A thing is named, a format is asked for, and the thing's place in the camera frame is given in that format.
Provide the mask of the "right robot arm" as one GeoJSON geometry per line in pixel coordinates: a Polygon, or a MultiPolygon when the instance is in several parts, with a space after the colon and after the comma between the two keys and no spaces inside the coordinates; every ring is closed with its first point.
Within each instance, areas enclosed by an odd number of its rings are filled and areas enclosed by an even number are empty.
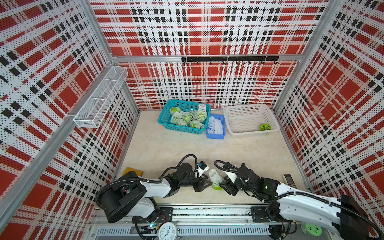
{"type": "Polygon", "coordinates": [[[313,224],[339,233],[343,240],[371,240],[371,230],[377,233],[378,240],[384,238],[381,229],[350,196],[335,198],[301,191],[277,180],[259,177],[245,164],[238,168],[216,160],[214,165],[227,175],[221,188],[232,196],[244,191],[266,204],[266,213],[272,221],[295,220],[313,224]]]}

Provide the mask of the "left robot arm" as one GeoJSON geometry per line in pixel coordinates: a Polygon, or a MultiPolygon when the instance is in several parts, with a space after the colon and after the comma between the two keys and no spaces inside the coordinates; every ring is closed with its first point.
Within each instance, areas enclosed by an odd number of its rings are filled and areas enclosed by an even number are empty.
{"type": "Polygon", "coordinates": [[[196,193],[212,185],[205,174],[209,166],[201,161],[197,167],[188,163],[174,167],[174,173],[158,180],[144,179],[131,171],[118,180],[102,187],[95,197],[97,206],[102,209],[110,224],[126,216],[148,218],[160,210],[155,197],[168,198],[180,188],[192,187],[196,193]]]}

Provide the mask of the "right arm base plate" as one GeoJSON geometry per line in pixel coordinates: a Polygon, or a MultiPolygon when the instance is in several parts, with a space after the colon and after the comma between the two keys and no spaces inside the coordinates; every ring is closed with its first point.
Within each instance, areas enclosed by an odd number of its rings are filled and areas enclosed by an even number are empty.
{"type": "Polygon", "coordinates": [[[281,218],[279,215],[269,213],[267,207],[256,206],[251,207],[251,217],[254,223],[285,223],[287,220],[281,218]]]}

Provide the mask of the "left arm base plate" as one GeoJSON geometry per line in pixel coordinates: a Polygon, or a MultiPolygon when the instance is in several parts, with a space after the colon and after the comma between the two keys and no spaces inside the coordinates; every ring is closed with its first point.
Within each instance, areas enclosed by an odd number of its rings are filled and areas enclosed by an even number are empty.
{"type": "Polygon", "coordinates": [[[132,217],[132,223],[146,224],[146,225],[149,225],[151,223],[163,224],[163,223],[171,222],[172,218],[173,218],[172,207],[160,207],[158,209],[155,209],[155,211],[151,213],[147,218],[142,218],[138,216],[132,217]]]}

